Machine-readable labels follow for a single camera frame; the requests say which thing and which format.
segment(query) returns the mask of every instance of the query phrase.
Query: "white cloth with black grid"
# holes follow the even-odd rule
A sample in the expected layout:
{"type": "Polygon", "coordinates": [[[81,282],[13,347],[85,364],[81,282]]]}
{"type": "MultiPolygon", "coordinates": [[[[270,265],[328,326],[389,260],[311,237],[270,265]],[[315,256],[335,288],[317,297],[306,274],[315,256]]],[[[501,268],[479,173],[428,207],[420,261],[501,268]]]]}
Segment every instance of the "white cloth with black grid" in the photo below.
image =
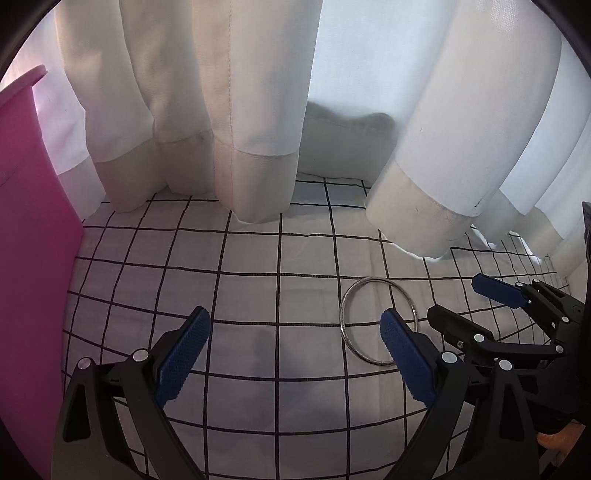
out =
{"type": "MultiPolygon", "coordinates": [[[[424,405],[397,369],[369,365],[345,348],[344,291],[368,275],[395,280],[417,305],[420,331],[441,349],[425,321],[435,302],[496,338],[547,340],[522,311],[474,293],[477,273],[568,286],[513,234],[490,249],[470,229],[437,261],[408,255],[368,223],[366,192],[362,181],[300,174],[289,210],[258,225],[240,223],[217,201],[168,190],[131,213],[101,204],[84,223],[68,295],[66,383],[79,358],[120,361],[202,305],[214,318],[212,342],[165,407],[201,470],[211,478],[383,478],[424,405]]],[[[406,302],[393,296],[410,321],[406,302]]],[[[347,311],[350,337],[378,359],[388,359],[378,323],[391,306],[388,287],[370,284],[347,311]]],[[[154,475],[127,407],[118,407],[136,462],[154,475]]],[[[457,458],[469,414],[466,408],[440,473],[457,458]]]]}
{"type": "Polygon", "coordinates": [[[296,170],[358,178],[407,251],[515,230],[584,296],[591,80],[531,0],[62,0],[0,88],[39,63],[81,218],[105,190],[123,212],[168,184],[256,222],[296,170]]]}

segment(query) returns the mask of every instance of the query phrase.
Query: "metal ring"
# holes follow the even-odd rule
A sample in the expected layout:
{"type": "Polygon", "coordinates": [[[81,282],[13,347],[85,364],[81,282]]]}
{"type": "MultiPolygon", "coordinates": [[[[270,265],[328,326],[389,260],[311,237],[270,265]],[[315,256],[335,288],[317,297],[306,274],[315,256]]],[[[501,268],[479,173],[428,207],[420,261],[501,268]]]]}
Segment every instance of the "metal ring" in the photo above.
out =
{"type": "Polygon", "coordinates": [[[364,353],[357,350],[355,345],[353,345],[353,343],[351,343],[351,340],[349,339],[349,337],[347,335],[347,331],[345,329],[345,305],[347,303],[347,299],[349,298],[349,295],[351,295],[359,287],[362,287],[366,283],[370,283],[370,282],[379,282],[379,283],[388,284],[391,287],[396,288],[396,290],[398,290],[402,294],[402,296],[408,302],[408,305],[410,306],[411,310],[413,311],[414,331],[418,332],[417,308],[415,307],[414,302],[411,299],[410,295],[408,295],[408,293],[400,285],[398,285],[397,283],[394,283],[392,280],[389,280],[389,279],[383,278],[383,277],[365,277],[365,278],[362,278],[361,280],[356,281],[353,285],[351,285],[347,289],[347,291],[345,292],[345,295],[343,295],[343,299],[340,301],[340,305],[339,305],[340,334],[343,336],[343,340],[345,341],[345,344],[347,345],[347,347],[349,347],[349,350],[351,350],[361,360],[363,360],[369,364],[372,364],[372,365],[377,365],[379,367],[387,367],[390,365],[396,365],[396,362],[394,360],[383,361],[383,362],[380,360],[374,360],[373,358],[368,357],[364,353]]]}

